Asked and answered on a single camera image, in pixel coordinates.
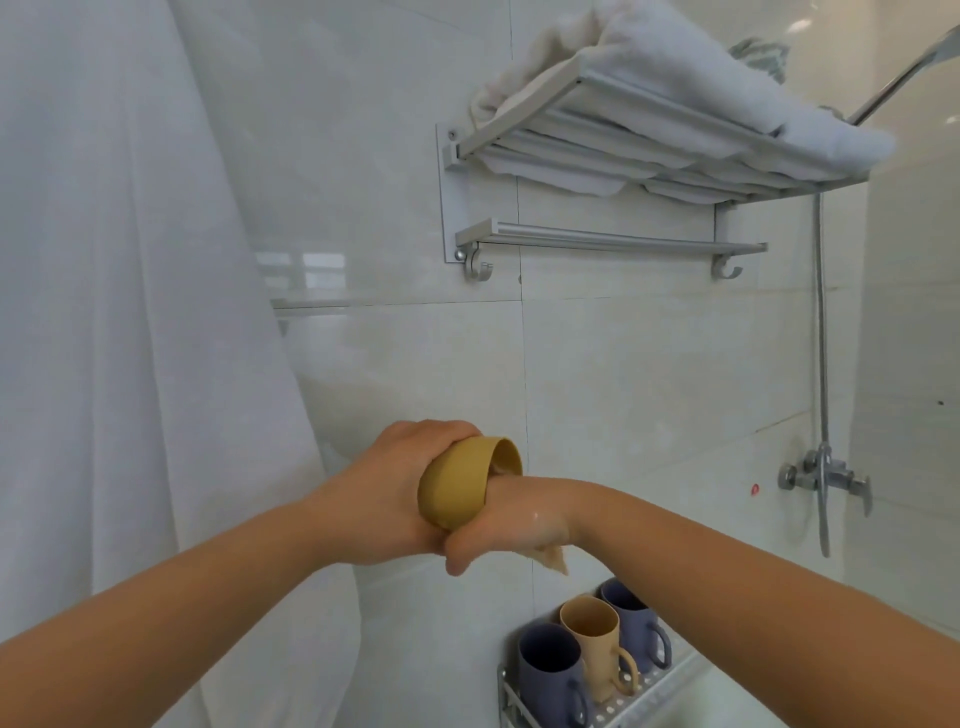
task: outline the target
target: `beige mug handle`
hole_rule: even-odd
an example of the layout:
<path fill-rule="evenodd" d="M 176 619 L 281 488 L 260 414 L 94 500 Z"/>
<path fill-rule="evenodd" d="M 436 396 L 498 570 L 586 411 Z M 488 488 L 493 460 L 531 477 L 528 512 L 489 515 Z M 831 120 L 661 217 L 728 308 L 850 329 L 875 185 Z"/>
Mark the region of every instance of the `beige mug handle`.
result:
<path fill-rule="evenodd" d="M 640 673 L 639 673 L 639 670 L 636 669 L 636 660 L 634 660 L 631 654 L 627 652 L 627 650 L 625 650 L 623 647 L 620 647 L 620 646 L 614 647 L 613 651 L 619 657 L 622 657 L 623 661 L 627 663 L 627 667 L 630 668 L 630 680 L 631 680 L 630 686 L 628 686 L 626 683 L 623 682 L 623 680 L 620 679 L 620 664 L 619 664 L 619 661 L 617 661 L 616 676 L 613 678 L 613 684 L 616 685 L 616 688 L 620 692 L 622 692 L 624 695 L 633 695 L 640 688 Z"/>

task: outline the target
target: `blue mug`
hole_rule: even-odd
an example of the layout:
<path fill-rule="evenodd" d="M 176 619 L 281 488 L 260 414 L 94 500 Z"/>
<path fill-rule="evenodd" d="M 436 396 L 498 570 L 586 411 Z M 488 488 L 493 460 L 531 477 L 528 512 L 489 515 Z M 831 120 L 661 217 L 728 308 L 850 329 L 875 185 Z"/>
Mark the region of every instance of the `blue mug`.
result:
<path fill-rule="evenodd" d="M 654 666 L 670 669 L 673 648 L 670 638 L 659 624 L 657 613 L 640 601 L 619 579 L 605 581 L 600 596 L 620 616 L 620 646 L 636 660 L 636 669 L 646 673 Z M 657 638 L 663 642 L 663 660 L 657 651 Z"/>
<path fill-rule="evenodd" d="M 586 728 L 593 704 L 576 638 L 559 624 L 538 624 L 520 637 L 519 694 L 541 728 Z"/>

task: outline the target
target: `cup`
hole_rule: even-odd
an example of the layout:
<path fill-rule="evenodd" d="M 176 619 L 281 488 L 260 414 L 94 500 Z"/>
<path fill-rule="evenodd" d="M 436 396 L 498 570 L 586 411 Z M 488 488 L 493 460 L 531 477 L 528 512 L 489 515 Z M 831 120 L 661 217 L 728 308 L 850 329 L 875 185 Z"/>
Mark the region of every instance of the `cup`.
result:
<path fill-rule="evenodd" d="M 559 624 L 538 624 L 520 637 L 519 694 L 540 728 L 584 728 L 593 704 L 584 690 L 580 645 Z"/>
<path fill-rule="evenodd" d="M 620 646 L 620 617 L 610 604 L 595 596 L 576 596 L 560 608 L 560 622 L 580 643 L 587 685 L 596 702 L 610 698 L 614 687 L 625 695 L 636 692 L 636 663 Z M 630 671 L 630 685 L 620 677 L 620 659 Z"/>
<path fill-rule="evenodd" d="M 620 646 L 636 661 L 640 672 L 669 669 L 673 665 L 670 637 L 657 624 L 657 613 L 640 601 L 619 579 L 610 579 L 600 586 L 600 595 L 620 617 Z M 657 651 L 657 638 L 663 642 L 663 660 Z"/>
<path fill-rule="evenodd" d="M 440 528 L 457 530 L 483 508 L 491 467 L 499 473 L 523 475 L 516 445 L 505 437 L 468 437 L 454 443 L 420 478 L 420 514 Z"/>

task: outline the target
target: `white curtain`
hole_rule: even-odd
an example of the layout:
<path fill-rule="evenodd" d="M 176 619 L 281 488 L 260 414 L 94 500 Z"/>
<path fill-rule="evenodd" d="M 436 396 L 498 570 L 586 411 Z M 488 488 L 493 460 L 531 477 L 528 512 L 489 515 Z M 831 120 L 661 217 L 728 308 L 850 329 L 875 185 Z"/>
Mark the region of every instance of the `white curtain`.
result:
<path fill-rule="evenodd" d="M 166 0 L 0 0 L 0 640 L 323 475 Z M 160 725 L 330 725 L 358 645 L 323 570 Z"/>

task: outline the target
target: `hand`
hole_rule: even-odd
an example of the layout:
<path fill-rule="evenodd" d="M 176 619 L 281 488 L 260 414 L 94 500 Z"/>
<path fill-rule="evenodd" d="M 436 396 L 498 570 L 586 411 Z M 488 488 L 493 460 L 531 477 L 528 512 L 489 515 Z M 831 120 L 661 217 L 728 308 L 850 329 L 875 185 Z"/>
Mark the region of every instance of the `hand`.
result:
<path fill-rule="evenodd" d="M 398 422 L 370 449 L 303 503 L 317 516 L 331 563 L 379 564 L 418 553 L 443 553 L 446 532 L 417 506 L 426 467 L 455 442 L 480 434 L 465 422 Z"/>
<path fill-rule="evenodd" d="M 530 551 L 573 543 L 571 514 L 585 483 L 546 477 L 495 475 L 483 510 L 446 539 L 446 571 L 459 576 L 489 551 Z"/>

